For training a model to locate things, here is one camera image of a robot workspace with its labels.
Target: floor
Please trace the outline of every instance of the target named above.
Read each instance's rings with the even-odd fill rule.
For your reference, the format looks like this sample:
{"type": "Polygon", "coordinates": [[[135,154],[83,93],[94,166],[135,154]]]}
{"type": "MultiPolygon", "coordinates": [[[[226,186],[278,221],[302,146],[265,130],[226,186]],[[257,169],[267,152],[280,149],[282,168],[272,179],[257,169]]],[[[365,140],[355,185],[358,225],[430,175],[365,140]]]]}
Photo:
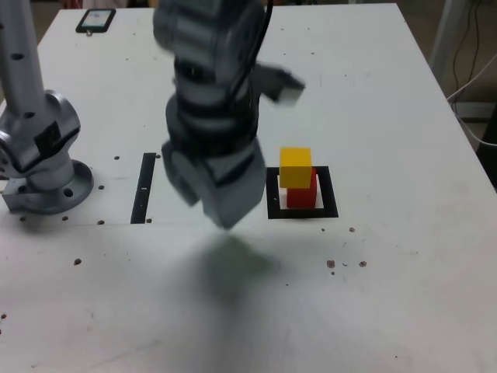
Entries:
{"type": "MultiPolygon", "coordinates": [[[[345,3],[345,0],[321,0],[321,3],[345,3]]],[[[426,58],[431,54],[433,41],[436,35],[436,29],[440,20],[444,0],[387,0],[382,2],[397,2],[402,14],[404,15],[411,31],[426,58]]],[[[54,17],[61,6],[57,2],[36,2],[33,3],[33,18],[35,22],[36,37],[38,42],[42,39],[54,17]]],[[[486,64],[486,62],[497,52],[497,2],[494,0],[483,0],[481,4],[479,16],[480,25],[480,51],[476,61],[475,69],[478,71],[486,64]]],[[[466,17],[461,24],[460,40],[464,33],[466,25],[466,17]]],[[[470,29],[469,37],[466,44],[461,48],[458,57],[457,73],[461,81],[466,81],[471,64],[473,62],[474,52],[476,48],[475,35],[476,29],[474,26],[470,29]]],[[[471,102],[497,102],[497,68],[490,68],[479,81],[468,88],[464,95],[460,98],[461,101],[471,102]]],[[[450,62],[446,68],[444,75],[442,90],[448,96],[455,90],[455,80],[452,71],[452,63],[450,62]]],[[[485,132],[485,124],[472,124],[471,128],[476,135],[481,135],[485,132]]]]}

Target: black cable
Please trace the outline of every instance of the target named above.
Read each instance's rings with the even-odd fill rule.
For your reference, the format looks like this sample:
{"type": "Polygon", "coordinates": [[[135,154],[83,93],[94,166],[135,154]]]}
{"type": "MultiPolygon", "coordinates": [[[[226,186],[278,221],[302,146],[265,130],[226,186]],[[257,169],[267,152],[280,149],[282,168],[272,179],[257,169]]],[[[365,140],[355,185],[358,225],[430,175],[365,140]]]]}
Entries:
{"type": "Polygon", "coordinates": [[[478,9],[480,8],[480,5],[482,2],[483,2],[483,0],[479,0],[478,4],[476,5],[476,8],[474,9],[474,23],[476,24],[476,51],[474,52],[473,65],[471,66],[469,78],[467,79],[468,83],[473,78],[474,67],[476,65],[476,59],[478,58],[478,52],[480,51],[480,25],[478,24],[478,9]]]}
{"type": "MultiPolygon", "coordinates": [[[[456,80],[456,91],[459,90],[459,79],[457,78],[457,73],[456,73],[457,55],[461,51],[461,48],[464,45],[464,41],[466,41],[467,35],[469,34],[469,31],[471,29],[471,10],[473,10],[473,5],[474,5],[474,3],[472,2],[471,6],[469,7],[469,11],[467,12],[466,30],[464,31],[463,38],[461,39],[461,42],[459,43],[459,47],[457,47],[456,54],[454,55],[454,60],[452,61],[452,72],[454,74],[454,79],[456,80]]],[[[452,101],[452,110],[457,114],[457,95],[454,97],[454,100],[452,101]]]]}
{"type": "Polygon", "coordinates": [[[243,82],[247,79],[250,72],[252,71],[252,68],[255,66],[255,62],[257,61],[257,55],[259,54],[262,42],[264,41],[264,37],[266,36],[266,32],[269,27],[269,22],[271,21],[271,14],[273,14],[273,0],[268,0],[266,8],[266,18],[264,19],[264,25],[262,26],[261,33],[259,34],[259,39],[256,42],[254,53],[250,57],[247,67],[243,71],[240,80],[235,85],[233,92],[231,92],[231,94],[228,95],[228,100],[227,100],[228,105],[231,105],[231,103],[235,101],[236,95],[238,94],[238,91],[242,87],[243,82]]]}

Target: red block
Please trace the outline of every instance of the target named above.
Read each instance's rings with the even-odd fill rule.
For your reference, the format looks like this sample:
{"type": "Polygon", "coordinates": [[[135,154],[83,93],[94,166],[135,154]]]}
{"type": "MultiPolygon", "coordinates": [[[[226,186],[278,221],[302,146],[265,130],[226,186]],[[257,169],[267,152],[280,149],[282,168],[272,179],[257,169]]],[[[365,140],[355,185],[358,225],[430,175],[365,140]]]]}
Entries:
{"type": "Polygon", "coordinates": [[[316,169],[312,169],[311,187],[308,189],[287,189],[288,208],[316,208],[316,196],[318,195],[318,181],[316,180],[316,169]]]}

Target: black strip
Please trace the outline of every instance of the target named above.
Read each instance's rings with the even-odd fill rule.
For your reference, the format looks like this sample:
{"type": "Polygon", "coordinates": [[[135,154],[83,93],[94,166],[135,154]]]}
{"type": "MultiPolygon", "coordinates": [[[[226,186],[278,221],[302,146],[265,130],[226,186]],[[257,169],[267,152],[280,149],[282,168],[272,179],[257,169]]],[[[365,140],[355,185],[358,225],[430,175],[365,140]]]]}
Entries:
{"type": "Polygon", "coordinates": [[[152,178],[154,177],[155,153],[144,153],[141,161],[140,177],[138,178],[137,192],[134,195],[131,224],[145,224],[147,217],[148,198],[152,178]]]}
{"type": "Polygon", "coordinates": [[[308,209],[280,209],[280,188],[278,187],[278,167],[268,167],[266,170],[266,196],[267,196],[267,218],[268,219],[319,219],[337,218],[339,216],[336,207],[335,194],[333,193],[332,178],[327,166],[317,166],[316,174],[319,178],[323,208],[308,209]]]}

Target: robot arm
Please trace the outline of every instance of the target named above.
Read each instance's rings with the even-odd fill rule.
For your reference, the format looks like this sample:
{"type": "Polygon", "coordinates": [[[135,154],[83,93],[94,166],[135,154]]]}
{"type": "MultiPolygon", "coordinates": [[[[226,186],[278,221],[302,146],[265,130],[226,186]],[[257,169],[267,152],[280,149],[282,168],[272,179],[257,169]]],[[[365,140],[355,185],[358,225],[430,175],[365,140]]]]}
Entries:
{"type": "Polygon", "coordinates": [[[154,15],[158,44],[175,59],[176,94],[166,108],[162,154],[169,181],[189,205],[230,229],[260,201],[266,166],[256,137],[259,97],[277,101],[304,86],[255,63],[273,2],[163,0],[154,15]]]}
{"type": "Polygon", "coordinates": [[[11,211],[56,214],[81,203],[93,178],[69,158],[80,123],[72,105],[44,91],[29,0],[0,1],[0,81],[7,107],[0,117],[2,196],[11,211]]]}

